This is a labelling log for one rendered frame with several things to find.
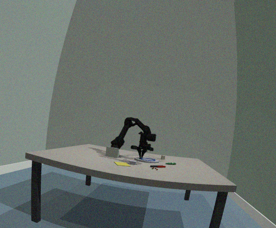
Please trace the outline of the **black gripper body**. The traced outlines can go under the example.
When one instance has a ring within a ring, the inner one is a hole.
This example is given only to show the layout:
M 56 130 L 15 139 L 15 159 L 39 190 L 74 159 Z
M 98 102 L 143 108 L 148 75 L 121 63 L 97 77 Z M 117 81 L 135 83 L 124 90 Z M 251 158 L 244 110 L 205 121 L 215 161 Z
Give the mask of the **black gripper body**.
M 141 146 L 141 143 L 142 142 L 144 142 L 144 143 L 146 143 L 146 140 L 140 140 L 139 141 L 139 146 L 137 147 L 137 146 L 134 146 L 134 145 L 132 145 L 131 146 L 131 149 L 133 149 L 133 150 L 139 150 L 139 151 L 141 151 L 142 150 L 142 147 L 140 147 Z M 153 148 L 149 148 L 148 150 L 150 150 L 150 151 L 153 151 Z

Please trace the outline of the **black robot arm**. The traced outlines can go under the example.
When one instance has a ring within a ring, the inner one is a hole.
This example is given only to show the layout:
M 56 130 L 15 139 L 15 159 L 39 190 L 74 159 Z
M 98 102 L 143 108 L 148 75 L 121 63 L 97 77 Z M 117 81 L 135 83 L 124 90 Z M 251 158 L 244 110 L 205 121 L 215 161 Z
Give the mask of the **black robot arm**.
M 132 123 L 132 121 L 134 121 L 135 123 Z M 144 125 L 137 118 L 128 117 L 124 121 L 124 126 L 123 126 L 119 136 L 117 136 L 113 141 L 111 141 L 111 147 L 120 149 L 124 144 L 123 138 L 125 137 L 128 129 L 135 125 L 138 125 L 144 132 L 144 133 L 142 133 L 142 132 L 138 133 L 141 135 L 140 140 L 148 140 L 148 141 L 155 142 L 156 134 L 151 134 L 151 130 L 148 126 Z M 151 144 L 148 144 L 147 142 L 146 143 L 142 142 L 140 147 L 142 147 L 143 150 L 148 150 L 149 148 L 151 148 Z

